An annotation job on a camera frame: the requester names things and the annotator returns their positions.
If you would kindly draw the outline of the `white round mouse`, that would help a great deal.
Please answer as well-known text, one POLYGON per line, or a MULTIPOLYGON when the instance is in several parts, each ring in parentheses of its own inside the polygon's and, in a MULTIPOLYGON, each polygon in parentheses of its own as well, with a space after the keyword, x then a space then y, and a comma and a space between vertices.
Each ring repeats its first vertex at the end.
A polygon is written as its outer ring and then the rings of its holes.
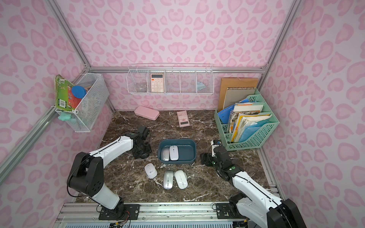
POLYGON ((148 163, 144 167, 145 173, 149 179, 154 179, 157 176, 157 170, 152 163, 148 163))

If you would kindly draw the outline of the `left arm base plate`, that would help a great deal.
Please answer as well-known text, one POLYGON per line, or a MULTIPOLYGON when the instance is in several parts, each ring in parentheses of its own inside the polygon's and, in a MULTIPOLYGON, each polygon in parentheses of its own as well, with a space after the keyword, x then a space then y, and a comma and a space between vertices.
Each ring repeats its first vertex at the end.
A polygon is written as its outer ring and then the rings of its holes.
POLYGON ((140 212, 140 204, 118 204, 115 209, 101 207, 99 220, 137 220, 140 212))

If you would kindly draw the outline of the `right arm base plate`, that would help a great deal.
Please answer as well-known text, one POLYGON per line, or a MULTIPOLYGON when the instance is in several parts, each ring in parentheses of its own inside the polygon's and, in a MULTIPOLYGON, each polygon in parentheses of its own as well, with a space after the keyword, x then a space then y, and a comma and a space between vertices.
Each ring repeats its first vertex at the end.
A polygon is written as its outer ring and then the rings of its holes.
POLYGON ((234 204, 232 203, 216 203, 212 206, 212 209, 216 211, 218 219, 244 219, 234 204))

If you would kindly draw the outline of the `silver grey mouse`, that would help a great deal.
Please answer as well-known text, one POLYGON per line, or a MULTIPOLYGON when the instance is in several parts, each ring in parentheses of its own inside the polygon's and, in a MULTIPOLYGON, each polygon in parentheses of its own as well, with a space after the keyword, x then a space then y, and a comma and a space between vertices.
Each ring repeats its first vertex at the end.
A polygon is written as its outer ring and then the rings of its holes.
POLYGON ((170 190, 174 183, 174 172, 172 170, 167 170, 164 172, 163 177, 163 187, 165 190, 170 190))

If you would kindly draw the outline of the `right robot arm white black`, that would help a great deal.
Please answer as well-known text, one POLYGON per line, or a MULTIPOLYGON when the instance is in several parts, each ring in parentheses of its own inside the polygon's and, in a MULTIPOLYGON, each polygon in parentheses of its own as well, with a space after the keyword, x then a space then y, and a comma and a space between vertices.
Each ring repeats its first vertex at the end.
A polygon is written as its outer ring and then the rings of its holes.
POLYGON ((306 224, 297 205, 283 200, 264 189, 241 167, 233 164, 223 146, 216 146, 201 155, 201 164, 213 167, 217 174, 239 194, 229 199, 231 218, 246 217, 261 228, 305 228, 306 224))

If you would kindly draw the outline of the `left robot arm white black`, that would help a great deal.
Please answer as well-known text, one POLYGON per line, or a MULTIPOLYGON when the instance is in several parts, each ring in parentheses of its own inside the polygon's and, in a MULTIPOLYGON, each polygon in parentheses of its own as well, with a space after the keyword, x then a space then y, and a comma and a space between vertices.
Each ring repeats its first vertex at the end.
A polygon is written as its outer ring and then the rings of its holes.
POLYGON ((67 179, 67 188, 90 197, 105 209, 121 210, 123 200, 105 185, 104 169, 126 152, 131 152, 135 159, 148 158, 152 152, 147 141, 149 134, 150 130, 142 126, 137 132, 126 132, 98 150, 78 153, 67 179))

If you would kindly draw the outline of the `white slim mouse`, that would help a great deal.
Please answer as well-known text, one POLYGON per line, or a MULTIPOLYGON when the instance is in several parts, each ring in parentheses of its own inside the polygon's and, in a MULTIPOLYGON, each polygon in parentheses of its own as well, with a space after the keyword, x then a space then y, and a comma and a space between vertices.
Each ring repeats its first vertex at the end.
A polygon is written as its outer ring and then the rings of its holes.
POLYGON ((184 171, 182 170, 176 171, 175 179, 180 189, 186 189, 188 187, 187 175, 184 171))

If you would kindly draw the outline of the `dark teal storage box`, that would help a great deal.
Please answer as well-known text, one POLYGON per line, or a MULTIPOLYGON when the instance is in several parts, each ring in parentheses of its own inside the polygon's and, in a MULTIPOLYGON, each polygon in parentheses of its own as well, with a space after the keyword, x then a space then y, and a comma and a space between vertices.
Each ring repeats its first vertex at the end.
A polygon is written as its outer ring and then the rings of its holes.
POLYGON ((192 164, 196 159, 196 144, 191 139, 167 139, 160 142, 157 153, 158 159, 163 164, 192 164), (162 161, 161 150, 164 147, 177 145, 179 150, 179 159, 177 161, 162 161))

